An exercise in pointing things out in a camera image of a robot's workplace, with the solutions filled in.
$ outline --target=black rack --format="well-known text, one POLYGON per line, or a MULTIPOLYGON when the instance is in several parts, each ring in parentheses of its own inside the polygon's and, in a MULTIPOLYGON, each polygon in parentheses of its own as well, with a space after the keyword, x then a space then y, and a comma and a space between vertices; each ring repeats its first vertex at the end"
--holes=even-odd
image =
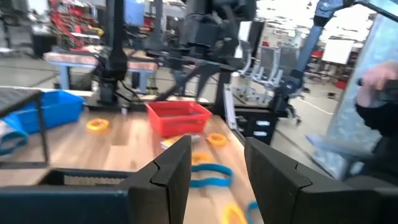
POLYGON ((29 169, 47 167, 50 162, 50 153, 47 146, 46 128, 42 109, 42 92, 18 88, 0 87, 0 118, 20 110, 29 103, 35 103, 37 108, 40 136, 43 145, 43 162, 0 162, 0 169, 29 169))

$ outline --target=wooden table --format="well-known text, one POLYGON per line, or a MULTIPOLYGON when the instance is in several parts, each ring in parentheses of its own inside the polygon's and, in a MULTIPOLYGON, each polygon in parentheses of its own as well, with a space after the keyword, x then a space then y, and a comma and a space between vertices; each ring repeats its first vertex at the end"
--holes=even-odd
MULTIPOLYGON (((100 52, 102 46, 86 46, 85 50, 88 50, 92 53, 100 52)), ((133 49, 124 49, 126 55, 129 55, 133 49)), ((134 57, 138 58, 150 58, 146 56, 146 53, 138 50, 134 53, 134 57)), ((97 60, 93 56, 87 55, 77 55, 77 54, 63 54, 56 52, 48 52, 44 54, 44 60, 48 61, 52 65, 58 66, 60 69, 60 86, 63 90, 69 89, 69 81, 70 67, 85 67, 85 68, 94 68, 97 65, 97 60)), ((146 93, 147 88, 147 77, 156 73, 158 66, 156 63, 152 62, 137 62, 137 61, 128 61, 127 69, 130 72, 138 72, 140 73, 140 92, 146 93)))
MULTIPOLYGON (((47 137, 52 152, 52 167, 136 171, 164 151, 159 144, 162 139, 150 127, 145 113, 123 116, 84 112, 80 122, 52 129, 47 137), (85 127, 86 122, 93 118, 108 119, 111 127, 103 133, 93 133, 85 127)), ((29 140, 29 146, 16 153, 12 160, 41 159, 39 137, 31 136, 29 140)), ((229 189, 190 189, 185 223, 221 223, 225 206, 235 203, 245 209, 254 200, 243 145, 220 117, 213 116, 207 122, 203 137, 194 145, 193 152, 207 152, 215 162, 232 168, 234 179, 229 189), (204 137, 210 133, 225 135, 228 145, 220 148, 211 146, 204 137)), ((32 185, 45 173, 45 169, 0 171, 0 185, 32 185)))

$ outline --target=person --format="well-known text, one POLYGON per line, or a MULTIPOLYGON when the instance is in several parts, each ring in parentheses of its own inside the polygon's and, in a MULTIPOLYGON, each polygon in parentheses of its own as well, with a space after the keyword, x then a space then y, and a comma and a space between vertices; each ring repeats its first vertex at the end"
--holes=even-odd
POLYGON ((398 80, 398 63, 388 61, 369 69, 356 96, 356 111, 366 126, 380 132, 382 138, 373 149, 374 157, 361 171, 398 185, 398 104, 377 101, 388 80, 398 80))

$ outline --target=blue plastic tray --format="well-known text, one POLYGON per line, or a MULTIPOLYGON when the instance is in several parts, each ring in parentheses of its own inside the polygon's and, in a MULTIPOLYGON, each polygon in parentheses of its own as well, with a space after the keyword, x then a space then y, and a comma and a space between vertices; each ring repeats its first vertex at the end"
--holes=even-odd
MULTIPOLYGON (((42 108, 45 127, 54 128, 79 120, 83 110, 83 98, 61 90, 45 92, 42 108)), ((4 118, 4 121, 17 131, 25 131, 28 134, 40 131, 35 103, 30 103, 25 108, 12 113, 4 118)))

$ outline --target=yellow object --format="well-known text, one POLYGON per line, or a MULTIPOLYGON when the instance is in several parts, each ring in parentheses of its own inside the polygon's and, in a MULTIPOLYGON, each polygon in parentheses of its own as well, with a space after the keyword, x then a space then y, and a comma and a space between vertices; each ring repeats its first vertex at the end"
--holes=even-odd
POLYGON ((209 154, 204 152, 198 152, 192 155, 192 165, 199 165, 202 163, 211 163, 213 160, 209 154))
POLYGON ((105 119, 93 119, 87 122, 86 127, 93 131, 102 131, 109 127, 109 121, 105 119))
POLYGON ((222 224, 230 223, 248 224, 248 221, 246 221, 246 218, 244 217, 243 211, 237 205, 228 205, 225 208, 222 224), (231 217, 236 217, 238 222, 231 222, 231 217))
MULTIPOLYGON (((168 149, 170 146, 172 146, 175 142, 177 142, 183 135, 180 136, 175 136, 166 140, 163 140, 160 142, 160 147, 162 149, 168 149)), ((191 134, 192 137, 192 144, 195 144, 196 142, 199 141, 200 135, 198 134, 191 134)))
POLYGON ((104 31, 101 28, 93 27, 92 29, 97 31, 98 36, 102 37, 102 35, 104 35, 104 31))
POLYGON ((177 142, 181 137, 182 137, 182 135, 181 135, 181 136, 175 136, 175 137, 173 137, 173 138, 166 139, 166 140, 164 140, 164 141, 162 141, 162 142, 160 143, 160 146, 161 146, 162 149, 168 149, 168 148, 169 148, 170 146, 172 146, 175 142, 177 142))
POLYGON ((214 146, 225 146, 226 145, 226 137, 222 134, 211 133, 207 136, 207 141, 214 146))

